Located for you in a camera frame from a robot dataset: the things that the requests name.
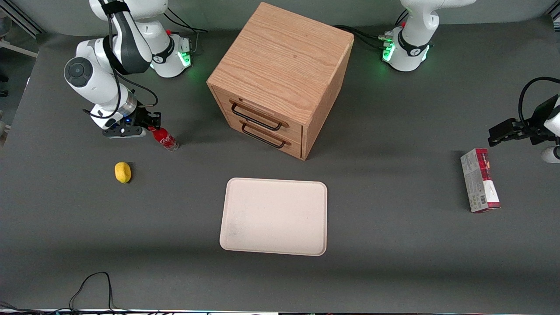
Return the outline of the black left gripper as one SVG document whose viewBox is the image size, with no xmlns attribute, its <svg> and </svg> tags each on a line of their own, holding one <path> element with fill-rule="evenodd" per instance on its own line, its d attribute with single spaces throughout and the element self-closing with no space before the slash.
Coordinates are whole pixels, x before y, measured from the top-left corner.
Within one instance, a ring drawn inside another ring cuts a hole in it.
<svg viewBox="0 0 560 315">
<path fill-rule="evenodd" d="M 557 143 L 557 137 L 552 131 L 544 126 L 545 121 L 551 116 L 558 102 L 558 97 L 551 97 L 542 104 L 538 105 L 532 116 L 526 119 L 521 112 L 521 120 L 527 129 L 526 133 L 533 146 L 543 142 Z M 522 133 L 523 124 L 514 118 L 509 118 L 503 122 L 491 127 L 488 137 L 488 145 L 494 147 L 502 142 L 519 140 L 524 138 Z"/>
</svg>

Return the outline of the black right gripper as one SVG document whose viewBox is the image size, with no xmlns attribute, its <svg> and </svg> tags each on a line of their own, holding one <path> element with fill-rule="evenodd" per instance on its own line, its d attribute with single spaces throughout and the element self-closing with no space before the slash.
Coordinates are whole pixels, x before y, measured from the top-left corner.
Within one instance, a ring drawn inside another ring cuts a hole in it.
<svg viewBox="0 0 560 315">
<path fill-rule="evenodd" d="M 140 130 L 142 128 L 148 131 L 158 131 L 161 127 L 161 113 L 150 113 L 146 108 L 136 108 L 130 115 L 127 116 L 127 129 Z"/>
</svg>

